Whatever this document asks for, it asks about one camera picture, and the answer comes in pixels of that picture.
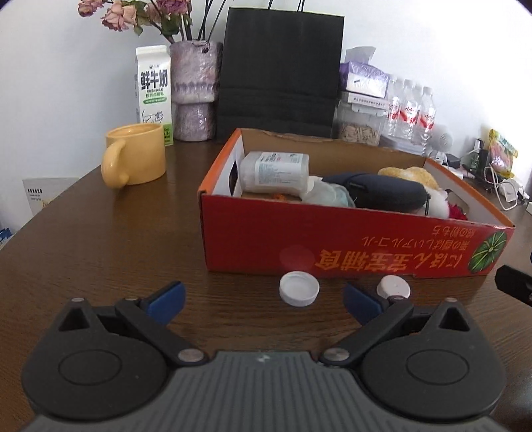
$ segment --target snack package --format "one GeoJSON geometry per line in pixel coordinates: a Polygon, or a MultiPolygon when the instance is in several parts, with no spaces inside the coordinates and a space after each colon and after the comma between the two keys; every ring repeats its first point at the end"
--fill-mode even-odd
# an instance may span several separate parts
{"type": "Polygon", "coordinates": [[[162,124],[165,145],[173,144],[170,92],[170,55],[167,47],[165,45],[138,47],[135,74],[137,121],[162,124]]]}
{"type": "Polygon", "coordinates": [[[489,131],[489,157],[493,169],[503,177],[513,177],[513,158],[517,150],[495,129],[489,131]]]}

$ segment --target black paper bag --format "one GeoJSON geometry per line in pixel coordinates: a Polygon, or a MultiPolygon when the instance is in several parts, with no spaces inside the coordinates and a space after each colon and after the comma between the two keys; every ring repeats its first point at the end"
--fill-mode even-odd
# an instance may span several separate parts
{"type": "Polygon", "coordinates": [[[342,16],[230,8],[218,138],[239,127],[330,137],[343,27],[342,16]]]}

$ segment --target metal screw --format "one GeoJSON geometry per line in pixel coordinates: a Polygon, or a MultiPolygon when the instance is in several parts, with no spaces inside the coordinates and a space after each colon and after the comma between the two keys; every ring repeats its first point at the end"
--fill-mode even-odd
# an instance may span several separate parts
{"type": "Polygon", "coordinates": [[[198,361],[202,361],[203,357],[205,357],[205,354],[196,348],[186,348],[185,350],[179,351],[177,355],[179,360],[187,363],[197,363],[198,361]]]}
{"type": "Polygon", "coordinates": [[[349,351],[343,348],[329,348],[323,352],[323,357],[329,361],[345,361],[349,358],[349,351]]]}

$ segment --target yellow mug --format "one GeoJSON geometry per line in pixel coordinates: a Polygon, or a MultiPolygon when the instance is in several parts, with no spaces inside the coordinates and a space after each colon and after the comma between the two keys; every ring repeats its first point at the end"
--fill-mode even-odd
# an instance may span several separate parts
{"type": "Polygon", "coordinates": [[[105,135],[102,177],[113,189],[158,179],[166,172],[163,127],[156,123],[122,126],[105,135]]]}

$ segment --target dried flower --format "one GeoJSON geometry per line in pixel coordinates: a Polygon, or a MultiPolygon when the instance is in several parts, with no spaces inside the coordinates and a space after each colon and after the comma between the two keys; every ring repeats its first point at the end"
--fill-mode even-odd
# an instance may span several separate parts
{"type": "Polygon", "coordinates": [[[100,7],[103,7],[102,0],[81,0],[78,4],[78,13],[81,16],[91,16],[100,7]]]}
{"type": "Polygon", "coordinates": [[[161,22],[161,15],[153,4],[148,3],[148,7],[146,8],[146,14],[148,15],[148,19],[150,21],[161,22]]]}
{"type": "Polygon", "coordinates": [[[176,14],[188,13],[188,3],[190,0],[157,0],[157,5],[161,10],[176,14]]]}
{"type": "Polygon", "coordinates": [[[113,5],[107,9],[107,13],[102,17],[102,24],[115,31],[127,30],[126,24],[135,25],[137,10],[134,6],[122,6],[120,0],[114,0],[113,5]]]}

